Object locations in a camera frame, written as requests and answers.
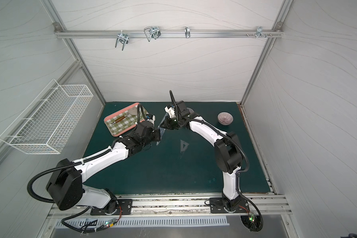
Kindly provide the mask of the clear triangle ruler small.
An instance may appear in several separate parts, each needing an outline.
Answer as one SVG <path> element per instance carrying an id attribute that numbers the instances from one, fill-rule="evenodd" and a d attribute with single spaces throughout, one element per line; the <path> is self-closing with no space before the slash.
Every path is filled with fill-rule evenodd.
<path id="1" fill-rule="evenodd" d="M 189 146 L 189 143 L 187 143 L 183 140 L 180 141 L 180 158 L 182 158 L 184 156 L 184 153 L 188 149 L 188 146 Z"/>

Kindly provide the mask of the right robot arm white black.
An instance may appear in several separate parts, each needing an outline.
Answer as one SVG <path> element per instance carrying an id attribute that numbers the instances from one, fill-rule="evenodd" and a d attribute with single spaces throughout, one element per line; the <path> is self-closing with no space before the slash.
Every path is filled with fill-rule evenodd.
<path id="1" fill-rule="evenodd" d="M 214 148 L 215 160 L 223 173 L 222 203 L 232 213 L 242 201 L 238 173 L 250 168 L 235 133 L 226 133 L 208 123 L 198 113 L 186 107 L 184 101 L 172 102 L 165 107 L 166 115 L 160 127 L 166 130 L 186 128 L 202 136 Z"/>

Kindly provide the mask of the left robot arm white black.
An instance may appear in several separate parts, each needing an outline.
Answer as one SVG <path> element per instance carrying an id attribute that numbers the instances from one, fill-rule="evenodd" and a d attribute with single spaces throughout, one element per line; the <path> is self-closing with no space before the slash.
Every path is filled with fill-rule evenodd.
<path id="1" fill-rule="evenodd" d="M 145 146 L 160 139 L 159 129 L 151 122 L 142 121 L 136 125 L 134 131 L 115 140 L 107 149 L 76 160 L 78 165 L 71 168 L 53 172 L 46 190 L 61 211 L 74 206 L 90 206 L 112 214 L 117 206 L 115 195 L 108 189 L 97 189 L 83 183 L 96 173 L 139 153 Z"/>

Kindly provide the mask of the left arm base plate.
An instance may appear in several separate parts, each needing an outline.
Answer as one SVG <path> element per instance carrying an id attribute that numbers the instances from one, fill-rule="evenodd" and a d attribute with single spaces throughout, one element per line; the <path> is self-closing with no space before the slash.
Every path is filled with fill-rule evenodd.
<path id="1" fill-rule="evenodd" d="M 117 201 L 110 201 L 109 205 L 104 208 L 93 207 L 90 211 L 91 216 L 112 216 L 112 215 L 130 215 L 132 209 L 132 199 L 118 199 Z"/>

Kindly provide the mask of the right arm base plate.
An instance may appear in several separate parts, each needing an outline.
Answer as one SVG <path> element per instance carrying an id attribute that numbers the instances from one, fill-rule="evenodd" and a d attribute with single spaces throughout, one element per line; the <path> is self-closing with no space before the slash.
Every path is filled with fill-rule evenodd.
<path id="1" fill-rule="evenodd" d="M 236 199 L 229 200 L 223 197 L 212 197 L 204 202 L 204 204 L 210 207 L 212 214 L 221 213 L 248 213 L 250 208 L 248 201 L 244 198 L 237 197 Z"/>

